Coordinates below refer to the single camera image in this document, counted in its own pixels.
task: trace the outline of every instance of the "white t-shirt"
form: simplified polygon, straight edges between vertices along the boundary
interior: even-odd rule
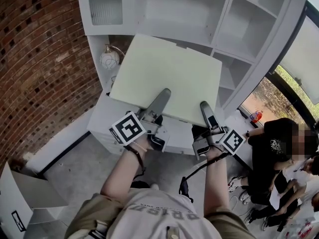
[[[300,205],[300,211],[297,215],[298,219],[306,219],[315,215],[314,208],[312,206],[312,199],[315,194],[319,192],[319,178],[314,178],[307,182],[305,194],[300,197],[302,204]]]
[[[221,239],[216,228],[196,214],[187,197],[152,189],[130,191],[124,209],[110,226],[106,238],[166,239],[168,228],[177,233],[173,239]]]
[[[304,186],[308,181],[310,181],[314,175],[309,174],[305,171],[301,171],[304,167],[306,161],[298,161],[296,164],[283,169],[283,175],[287,182],[290,180],[297,180],[299,186]]]

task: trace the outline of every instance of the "green foliage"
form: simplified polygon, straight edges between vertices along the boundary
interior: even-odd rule
[[[300,99],[304,102],[315,120],[319,119],[319,104],[314,105],[303,89],[298,85],[293,77],[282,67],[278,66],[276,72],[289,84],[289,86],[296,92]]]

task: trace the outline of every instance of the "shoe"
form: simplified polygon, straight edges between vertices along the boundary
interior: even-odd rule
[[[268,217],[265,217],[264,218],[264,222],[263,224],[261,225],[261,230],[262,231],[266,231],[266,227],[268,226]]]
[[[238,188],[238,186],[237,186],[237,187],[234,186],[234,181],[235,181],[235,180],[239,180],[239,178],[238,178],[238,177],[233,177],[233,178],[230,180],[230,182],[228,183],[228,192],[229,192],[229,193],[235,191],[235,189]]]
[[[251,202],[251,197],[249,196],[243,201],[243,205],[248,205]]]
[[[246,200],[247,198],[249,198],[250,196],[248,195],[248,192],[247,190],[245,190],[243,193],[241,193],[240,197],[239,197],[239,200],[240,201],[244,201]]]
[[[151,186],[150,186],[151,189],[155,189],[155,190],[159,190],[160,187],[158,186],[158,184],[156,183],[153,183]]]
[[[246,226],[249,226],[252,223],[253,220],[252,220],[251,215],[253,214],[254,210],[255,210],[255,208],[252,208],[250,210],[249,214],[247,215],[247,217],[245,218],[244,223]]]

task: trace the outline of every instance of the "black and white qr marker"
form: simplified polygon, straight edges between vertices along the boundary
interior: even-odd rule
[[[245,138],[232,129],[223,137],[221,144],[234,155],[244,142]]]
[[[120,144],[128,145],[146,130],[134,112],[129,112],[112,125],[110,132]]]

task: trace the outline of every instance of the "black t-shirt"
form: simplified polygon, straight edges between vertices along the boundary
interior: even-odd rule
[[[298,124],[288,118],[268,121],[264,125],[265,133],[252,136],[248,143],[260,155],[267,155],[273,162],[284,162],[292,157],[293,131],[298,130]]]

